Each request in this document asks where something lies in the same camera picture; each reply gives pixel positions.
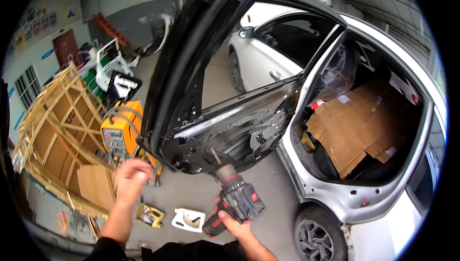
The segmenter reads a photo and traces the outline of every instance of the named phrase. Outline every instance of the hand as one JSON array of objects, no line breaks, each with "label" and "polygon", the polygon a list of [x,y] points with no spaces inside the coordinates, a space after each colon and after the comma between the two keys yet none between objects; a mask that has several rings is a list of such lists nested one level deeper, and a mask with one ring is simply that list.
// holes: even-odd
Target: hand
[{"label": "hand", "polygon": [[116,171],[118,204],[133,205],[147,180],[154,179],[152,167],[141,159],[128,159]]},{"label": "hand", "polygon": [[[219,202],[220,197],[216,196],[213,201],[215,203]],[[217,212],[217,206],[213,209],[213,214]],[[218,212],[219,218],[222,223],[227,227],[227,231],[235,237],[236,239],[241,239],[243,237],[252,236],[251,232],[251,221],[246,220],[243,224],[240,224],[237,220],[233,219],[227,212],[221,210]]]}]

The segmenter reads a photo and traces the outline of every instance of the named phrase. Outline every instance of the door handle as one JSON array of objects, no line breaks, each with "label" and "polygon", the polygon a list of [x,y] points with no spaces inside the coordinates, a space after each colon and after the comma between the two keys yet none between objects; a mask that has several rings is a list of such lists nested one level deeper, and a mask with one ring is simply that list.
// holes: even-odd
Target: door handle
[{"label": "door handle", "polygon": [[277,71],[274,70],[269,70],[268,75],[274,80],[274,81],[279,81],[281,80],[281,74]]}]

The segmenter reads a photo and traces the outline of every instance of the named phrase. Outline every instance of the black sleeve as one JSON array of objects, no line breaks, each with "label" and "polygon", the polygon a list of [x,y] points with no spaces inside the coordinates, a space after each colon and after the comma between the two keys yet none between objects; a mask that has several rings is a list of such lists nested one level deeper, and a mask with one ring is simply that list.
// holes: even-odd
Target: black sleeve
[{"label": "black sleeve", "polygon": [[91,260],[125,260],[126,254],[117,241],[102,237],[91,251],[86,261]]}]

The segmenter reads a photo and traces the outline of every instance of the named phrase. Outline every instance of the red door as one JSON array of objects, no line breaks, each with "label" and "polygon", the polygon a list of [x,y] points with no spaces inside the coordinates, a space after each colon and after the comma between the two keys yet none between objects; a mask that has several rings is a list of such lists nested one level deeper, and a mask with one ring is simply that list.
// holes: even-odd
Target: red door
[{"label": "red door", "polygon": [[61,70],[67,68],[71,59],[74,60],[77,67],[82,64],[81,58],[78,55],[78,47],[73,30],[69,30],[54,39],[53,47]]}]

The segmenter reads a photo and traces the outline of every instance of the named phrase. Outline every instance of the red rack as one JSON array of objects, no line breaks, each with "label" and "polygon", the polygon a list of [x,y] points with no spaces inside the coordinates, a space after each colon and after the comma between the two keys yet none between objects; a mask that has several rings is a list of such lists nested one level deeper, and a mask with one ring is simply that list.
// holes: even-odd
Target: red rack
[{"label": "red rack", "polygon": [[107,21],[103,14],[98,13],[97,15],[93,15],[92,19],[94,19],[96,23],[98,23],[98,25],[113,39],[117,38],[118,44],[120,44],[120,46],[126,46],[129,44],[129,41],[125,38],[125,36],[120,33],[114,26],[112,26],[112,24]]}]

